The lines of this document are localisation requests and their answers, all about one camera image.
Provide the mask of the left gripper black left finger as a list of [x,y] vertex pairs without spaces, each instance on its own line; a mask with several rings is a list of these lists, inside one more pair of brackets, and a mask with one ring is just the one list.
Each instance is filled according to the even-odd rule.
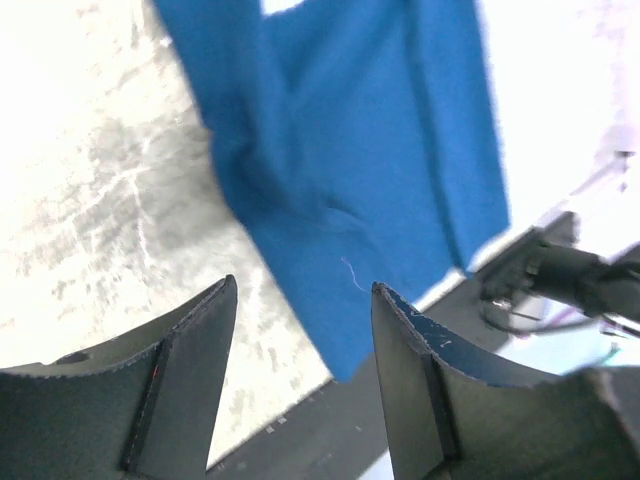
[[1,372],[5,479],[202,479],[234,331],[227,276],[51,363]]

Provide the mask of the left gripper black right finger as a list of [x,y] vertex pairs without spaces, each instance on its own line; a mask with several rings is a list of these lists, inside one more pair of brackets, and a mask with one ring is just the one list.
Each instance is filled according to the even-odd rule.
[[372,327],[398,479],[635,479],[639,371],[556,376],[484,350],[383,284]]

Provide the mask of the blue Mickey Mouse t-shirt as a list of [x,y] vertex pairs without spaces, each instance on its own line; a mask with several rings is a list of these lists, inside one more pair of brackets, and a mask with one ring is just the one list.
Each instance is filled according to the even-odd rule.
[[224,198],[332,376],[370,288],[420,299],[509,224],[472,1],[159,1]]

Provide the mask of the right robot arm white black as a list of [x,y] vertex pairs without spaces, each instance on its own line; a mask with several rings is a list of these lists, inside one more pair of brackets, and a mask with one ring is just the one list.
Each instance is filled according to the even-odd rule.
[[[586,319],[569,325],[530,329],[509,324],[516,299],[541,296],[581,311]],[[511,334],[550,333],[586,326],[611,315],[639,321],[639,246],[608,263],[574,247],[538,242],[490,272],[480,293],[482,320]]]

